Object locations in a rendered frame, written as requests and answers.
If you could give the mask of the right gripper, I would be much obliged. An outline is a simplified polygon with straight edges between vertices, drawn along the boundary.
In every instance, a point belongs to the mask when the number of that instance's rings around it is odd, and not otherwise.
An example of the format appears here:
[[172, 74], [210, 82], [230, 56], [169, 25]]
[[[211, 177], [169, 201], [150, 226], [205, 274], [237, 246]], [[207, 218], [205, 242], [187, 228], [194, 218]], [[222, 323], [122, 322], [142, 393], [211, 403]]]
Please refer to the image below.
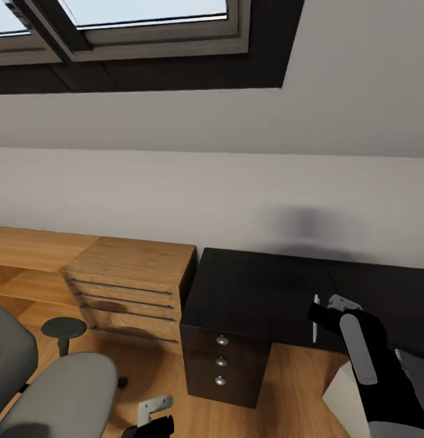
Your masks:
[[312, 302], [307, 318], [335, 334], [330, 326], [330, 317], [335, 311]]

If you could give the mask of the notebook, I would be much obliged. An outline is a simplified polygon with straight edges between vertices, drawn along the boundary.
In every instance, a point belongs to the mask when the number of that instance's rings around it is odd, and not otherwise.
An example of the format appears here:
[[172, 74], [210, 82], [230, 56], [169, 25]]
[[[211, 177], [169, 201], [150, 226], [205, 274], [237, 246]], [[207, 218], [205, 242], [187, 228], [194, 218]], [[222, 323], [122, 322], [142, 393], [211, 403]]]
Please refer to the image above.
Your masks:
[[424, 411], [424, 360], [398, 349], [395, 353]]

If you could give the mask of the swivel chair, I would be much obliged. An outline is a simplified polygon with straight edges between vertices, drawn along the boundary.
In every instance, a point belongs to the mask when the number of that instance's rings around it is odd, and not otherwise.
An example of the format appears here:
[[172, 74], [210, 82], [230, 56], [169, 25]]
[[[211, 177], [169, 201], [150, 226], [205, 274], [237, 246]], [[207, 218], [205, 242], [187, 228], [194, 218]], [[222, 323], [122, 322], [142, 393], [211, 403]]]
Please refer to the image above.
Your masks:
[[86, 330], [70, 317], [45, 322], [41, 332], [58, 338], [60, 358], [27, 384], [38, 368], [36, 337], [0, 304], [0, 414], [21, 393], [0, 421], [0, 438], [102, 438], [128, 378], [106, 354], [68, 354], [69, 339]]

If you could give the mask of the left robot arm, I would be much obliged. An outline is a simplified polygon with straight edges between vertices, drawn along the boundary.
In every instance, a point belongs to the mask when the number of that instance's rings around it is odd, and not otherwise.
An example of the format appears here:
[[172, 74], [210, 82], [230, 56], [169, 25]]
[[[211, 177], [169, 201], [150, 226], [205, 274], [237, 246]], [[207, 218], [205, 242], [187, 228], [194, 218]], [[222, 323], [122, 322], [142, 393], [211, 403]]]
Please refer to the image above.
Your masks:
[[163, 395], [140, 402], [137, 425], [127, 428], [122, 438], [170, 438], [170, 435], [174, 433], [172, 415], [152, 420], [150, 414], [163, 411], [172, 406], [172, 395]]

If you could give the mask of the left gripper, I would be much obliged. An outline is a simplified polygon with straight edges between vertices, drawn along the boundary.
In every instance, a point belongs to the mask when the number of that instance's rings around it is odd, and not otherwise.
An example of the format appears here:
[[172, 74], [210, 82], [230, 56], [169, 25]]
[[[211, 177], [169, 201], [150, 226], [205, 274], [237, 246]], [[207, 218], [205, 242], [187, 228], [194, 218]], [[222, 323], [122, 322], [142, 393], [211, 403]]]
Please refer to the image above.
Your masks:
[[133, 438], [140, 433], [146, 433], [150, 438], [170, 438], [174, 433], [174, 421], [172, 415], [152, 420], [148, 425], [141, 427], [132, 426], [127, 428], [122, 438]]

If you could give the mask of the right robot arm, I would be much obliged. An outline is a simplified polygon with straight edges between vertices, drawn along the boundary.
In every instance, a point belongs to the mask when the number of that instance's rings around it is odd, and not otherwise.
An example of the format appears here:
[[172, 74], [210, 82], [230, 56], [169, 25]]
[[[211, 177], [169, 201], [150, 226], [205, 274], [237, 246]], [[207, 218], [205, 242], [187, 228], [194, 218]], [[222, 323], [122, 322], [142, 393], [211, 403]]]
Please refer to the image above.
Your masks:
[[424, 411], [380, 318], [334, 294], [325, 308], [312, 302], [307, 318], [342, 336], [371, 438], [424, 438]]

